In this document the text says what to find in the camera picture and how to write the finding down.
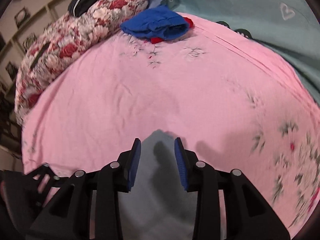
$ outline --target floral pattern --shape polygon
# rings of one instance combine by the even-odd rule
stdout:
[[[26,53],[16,81],[15,113],[22,124],[41,93],[94,44],[110,37],[125,20],[143,11],[147,0],[98,0],[79,18],[66,13],[39,36]],[[30,69],[44,44],[48,49]]]
[[[247,109],[252,110],[252,120],[256,129],[252,133],[251,155],[260,159],[273,152],[270,174],[273,174],[273,190],[269,203],[277,205],[288,198],[295,199],[295,217],[288,227],[291,228],[308,218],[320,191],[320,153],[318,138],[311,130],[306,130],[298,118],[276,121],[278,127],[271,132],[266,128],[266,106],[262,96],[244,88],[238,82],[226,79],[233,93],[240,93]]]

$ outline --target black gripper frame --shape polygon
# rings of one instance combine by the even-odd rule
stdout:
[[[286,227],[254,185],[238,169],[217,171],[199,162],[177,138],[187,172],[187,192],[198,192],[193,240],[220,240],[220,204],[223,190],[227,240],[290,240]]]
[[[26,240],[89,240],[91,198],[96,190],[95,240],[122,240],[118,192],[133,187],[140,152],[136,138],[132,149],[122,152],[116,162],[100,171],[76,171],[70,178],[57,177],[48,164],[27,175],[5,171],[4,195],[12,223]],[[39,192],[46,175],[49,180]],[[52,187],[60,189],[44,206]]]

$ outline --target black strap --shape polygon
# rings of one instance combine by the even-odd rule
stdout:
[[[0,171],[0,183],[2,181],[2,171]],[[0,197],[0,239],[3,240],[24,240],[22,235],[14,228],[4,201]]]
[[[46,44],[43,45],[43,47],[41,48],[38,55],[36,56],[36,58],[34,59],[34,61],[32,62],[31,66],[30,66],[31,71],[34,69],[34,67],[38,63],[38,60],[42,56],[42,54],[44,54],[44,52],[49,48],[49,45],[50,45],[50,42],[47,42]]]

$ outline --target red floral pillow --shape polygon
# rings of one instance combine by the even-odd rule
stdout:
[[[66,13],[51,24],[21,62],[16,81],[17,122],[22,124],[41,93],[71,63],[91,46],[116,33],[121,23],[143,11],[147,5],[147,0],[98,0],[81,17],[75,18]],[[48,42],[47,50],[33,64]]]

